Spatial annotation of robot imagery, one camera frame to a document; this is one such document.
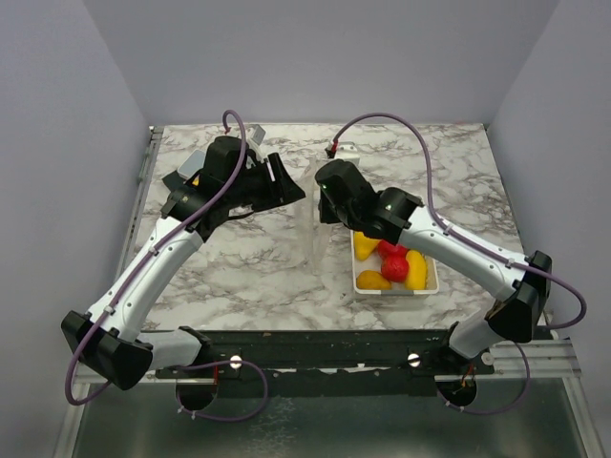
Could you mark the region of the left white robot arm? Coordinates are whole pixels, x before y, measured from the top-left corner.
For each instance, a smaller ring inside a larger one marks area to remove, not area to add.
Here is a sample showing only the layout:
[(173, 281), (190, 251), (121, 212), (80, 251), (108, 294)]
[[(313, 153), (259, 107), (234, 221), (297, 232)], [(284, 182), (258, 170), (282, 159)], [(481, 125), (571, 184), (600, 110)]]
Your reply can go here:
[(181, 329), (156, 342), (141, 338), (149, 311), (181, 266), (232, 219), (232, 210), (264, 212), (305, 195), (279, 154), (260, 157), (248, 142), (216, 137), (201, 168), (172, 185), (153, 232), (117, 282), (87, 312), (71, 311), (63, 319), (69, 348), (122, 390), (156, 368), (180, 366), (190, 376), (204, 374), (211, 354), (195, 331)]

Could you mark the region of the red strawberry toy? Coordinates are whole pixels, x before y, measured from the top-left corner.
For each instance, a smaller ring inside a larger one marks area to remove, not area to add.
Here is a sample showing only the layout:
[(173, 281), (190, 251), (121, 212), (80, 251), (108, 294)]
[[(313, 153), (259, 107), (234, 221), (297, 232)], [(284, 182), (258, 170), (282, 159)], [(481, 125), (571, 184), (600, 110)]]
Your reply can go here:
[(391, 282), (404, 282), (410, 272), (410, 265), (405, 256), (388, 255), (382, 260), (381, 275)]

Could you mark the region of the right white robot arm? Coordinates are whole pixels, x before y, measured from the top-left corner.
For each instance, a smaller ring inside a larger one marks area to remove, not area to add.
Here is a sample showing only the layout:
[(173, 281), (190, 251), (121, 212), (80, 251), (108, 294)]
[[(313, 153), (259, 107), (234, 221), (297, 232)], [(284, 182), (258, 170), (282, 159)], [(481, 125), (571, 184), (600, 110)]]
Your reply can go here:
[(395, 187), (376, 191), (351, 162), (334, 159), (315, 174), (321, 190), (321, 220), (341, 222), (372, 239), (402, 245), (429, 256), (479, 284), (495, 302), (456, 324), (438, 361), (448, 372), (459, 373), (485, 348), (502, 341), (518, 344), (532, 340), (549, 295), (549, 282), (518, 261), (550, 271), (549, 256), (531, 258), (504, 251), (482, 241), (477, 251), (473, 234), (459, 229), (455, 235), (431, 217), (421, 198)]

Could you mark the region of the clear zip top bag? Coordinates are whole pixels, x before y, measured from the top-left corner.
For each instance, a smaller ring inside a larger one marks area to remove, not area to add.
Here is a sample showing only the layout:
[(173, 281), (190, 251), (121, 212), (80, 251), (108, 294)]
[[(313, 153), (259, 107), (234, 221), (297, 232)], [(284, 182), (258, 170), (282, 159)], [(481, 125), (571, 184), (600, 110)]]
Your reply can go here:
[(317, 283), (323, 284), (323, 259), (331, 236), (331, 226), (320, 221), (320, 188), (315, 180), (326, 158), (315, 156), (305, 167), (297, 184), (305, 192), (305, 198), (295, 204), (296, 246), (303, 258), (305, 272)]

